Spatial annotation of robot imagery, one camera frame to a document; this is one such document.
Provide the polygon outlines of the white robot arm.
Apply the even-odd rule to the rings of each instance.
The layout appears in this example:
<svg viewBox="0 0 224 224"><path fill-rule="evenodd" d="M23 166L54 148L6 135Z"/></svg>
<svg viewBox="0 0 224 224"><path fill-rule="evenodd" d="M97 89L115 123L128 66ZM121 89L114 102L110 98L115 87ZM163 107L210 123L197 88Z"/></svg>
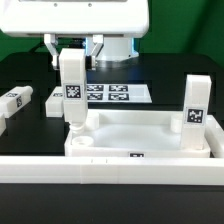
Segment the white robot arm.
<svg viewBox="0 0 224 224"><path fill-rule="evenodd" d="M0 31L42 37L55 69L60 38L83 38L86 54L110 67L136 58L134 40L148 29L148 0L0 0Z"/></svg>

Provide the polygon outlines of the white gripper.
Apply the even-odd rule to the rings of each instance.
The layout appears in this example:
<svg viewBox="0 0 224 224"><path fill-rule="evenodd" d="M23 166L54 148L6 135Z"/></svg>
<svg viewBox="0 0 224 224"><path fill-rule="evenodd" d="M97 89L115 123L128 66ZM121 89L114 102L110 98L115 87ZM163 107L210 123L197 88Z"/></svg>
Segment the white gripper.
<svg viewBox="0 0 224 224"><path fill-rule="evenodd" d="M59 69L56 35L94 35L85 66L95 70L103 35L141 38L148 29L148 0L0 0L0 30L10 36L45 34L54 70Z"/></svg>

